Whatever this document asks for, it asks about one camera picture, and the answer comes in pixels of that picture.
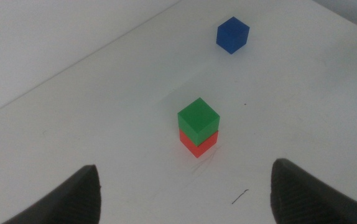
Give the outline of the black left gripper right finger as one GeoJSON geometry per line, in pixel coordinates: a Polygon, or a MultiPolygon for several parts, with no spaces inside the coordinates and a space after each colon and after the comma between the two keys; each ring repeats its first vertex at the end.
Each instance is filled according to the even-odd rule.
{"type": "Polygon", "coordinates": [[[357,201],[288,159],[272,165],[270,199],[276,223],[357,224],[357,201]]]}

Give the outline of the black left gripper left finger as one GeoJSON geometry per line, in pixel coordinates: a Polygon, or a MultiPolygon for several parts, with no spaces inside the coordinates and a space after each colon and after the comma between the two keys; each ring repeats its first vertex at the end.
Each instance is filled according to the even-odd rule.
{"type": "Polygon", "coordinates": [[[36,203],[6,221],[9,224],[98,224],[101,186],[95,165],[86,165],[36,203]]]}

